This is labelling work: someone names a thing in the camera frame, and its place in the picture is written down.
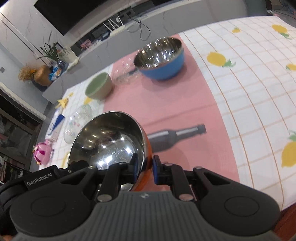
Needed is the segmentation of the orange steel bowl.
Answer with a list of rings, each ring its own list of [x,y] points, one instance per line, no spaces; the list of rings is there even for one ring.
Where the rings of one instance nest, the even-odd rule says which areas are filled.
[[[138,155],[137,181],[121,186],[125,191],[141,191],[151,175],[152,147],[143,127],[131,115],[108,111],[90,120],[75,138],[68,164],[80,160],[99,170],[115,163],[128,163]]]

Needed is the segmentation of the clear glass flower plate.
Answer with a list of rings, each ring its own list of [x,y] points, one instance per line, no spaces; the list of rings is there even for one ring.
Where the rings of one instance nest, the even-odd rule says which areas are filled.
[[[72,144],[82,128],[92,119],[92,109],[89,104],[84,104],[77,108],[67,119],[64,130],[64,141]]]

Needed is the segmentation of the green ceramic bowl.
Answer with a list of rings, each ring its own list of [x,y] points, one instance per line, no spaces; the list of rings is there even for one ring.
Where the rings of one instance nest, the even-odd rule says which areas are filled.
[[[90,99],[103,100],[112,91],[112,81],[108,73],[102,72],[93,77],[85,90],[85,95]]]

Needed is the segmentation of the clear glass bowl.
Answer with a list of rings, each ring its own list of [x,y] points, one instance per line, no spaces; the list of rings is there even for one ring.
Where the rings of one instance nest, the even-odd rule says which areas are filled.
[[[134,66],[133,60],[128,58],[121,60],[120,65],[115,69],[112,75],[112,82],[119,85],[129,85],[139,78],[139,71]]]

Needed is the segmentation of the blue steel bowl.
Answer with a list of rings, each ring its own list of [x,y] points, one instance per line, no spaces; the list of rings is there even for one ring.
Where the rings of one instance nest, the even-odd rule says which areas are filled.
[[[144,76],[168,80],[176,76],[185,63],[185,51],[181,40],[174,37],[158,38],[147,43],[133,60],[135,68]]]

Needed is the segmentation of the pink toy pot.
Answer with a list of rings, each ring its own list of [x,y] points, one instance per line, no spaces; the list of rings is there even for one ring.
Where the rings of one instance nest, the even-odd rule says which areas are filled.
[[[49,140],[44,140],[33,146],[33,157],[38,165],[47,165],[53,152],[52,143]]]

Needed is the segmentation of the pink restaurant placemat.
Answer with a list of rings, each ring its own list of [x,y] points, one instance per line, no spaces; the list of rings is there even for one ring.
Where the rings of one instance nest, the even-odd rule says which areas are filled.
[[[220,110],[189,49],[185,49],[185,63],[177,76],[156,81],[140,75],[131,84],[115,87],[103,110],[128,113],[148,134],[205,125],[205,134],[182,140],[160,152],[160,160],[185,170],[201,166],[238,181],[236,161]]]

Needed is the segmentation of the white blue box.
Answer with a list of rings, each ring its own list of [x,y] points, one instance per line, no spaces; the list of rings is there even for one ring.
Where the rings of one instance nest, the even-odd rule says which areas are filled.
[[[54,115],[53,118],[50,122],[50,125],[48,127],[48,130],[46,132],[45,139],[49,140],[51,142],[55,142],[58,139],[59,133],[61,131],[62,125],[65,120],[65,116],[62,114],[62,108],[58,108]]]

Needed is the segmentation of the blue snack bag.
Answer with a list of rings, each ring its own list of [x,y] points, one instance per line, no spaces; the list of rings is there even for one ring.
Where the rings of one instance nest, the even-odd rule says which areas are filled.
[[[59,68],[58,66],[55,66],[53,68],[53,71],[49,74],[49,80],[54,81],[57,78],[60,77],[60,75],[63,73],[63,69]]]

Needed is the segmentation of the dark blue vase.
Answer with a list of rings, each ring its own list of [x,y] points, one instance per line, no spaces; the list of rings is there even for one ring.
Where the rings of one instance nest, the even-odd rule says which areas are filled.
[[[67,62],[65,62],[64,60],[59,59],[57,61],[58,68],[62,69],[63,71],[65,71],[68,68],[68,65],[69,64]]]

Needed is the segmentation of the gold vase dried flowers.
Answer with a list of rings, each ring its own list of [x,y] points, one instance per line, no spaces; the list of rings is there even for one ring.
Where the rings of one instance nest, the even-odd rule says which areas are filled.
[[[51,69],[47,65],[34,68],[30,65],[23,66],[18,74],[20,81],[34,81],[41,86],[48,87],[51,85],[50,80]]]

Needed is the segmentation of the white potted plant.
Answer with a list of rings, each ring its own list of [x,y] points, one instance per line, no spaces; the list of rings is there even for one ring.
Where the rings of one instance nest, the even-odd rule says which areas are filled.
[[[54,62],[63,60],[67,63],[72,63],[78,59],[70,47],[63,47],[59,42],[53,42],[51,37],[52,31],[49,33],[48,40],[43,39],[43,46],[40,46],[41,56],[37,59],[46,58]]]

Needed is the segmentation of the white wifi router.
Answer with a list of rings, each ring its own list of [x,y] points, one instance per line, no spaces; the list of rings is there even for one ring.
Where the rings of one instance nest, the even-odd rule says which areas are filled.
[[[125,29],[125,25],[118,14],[105,20],[103,25],[107,28],[110,36],[116,35]]]

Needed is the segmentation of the black television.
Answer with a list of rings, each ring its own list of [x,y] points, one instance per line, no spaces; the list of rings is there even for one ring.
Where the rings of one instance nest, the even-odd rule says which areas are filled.
[[[36,1],[34,7],[62,35],[79,21],[95,18],[102,22],[116,13],[144,1]]]

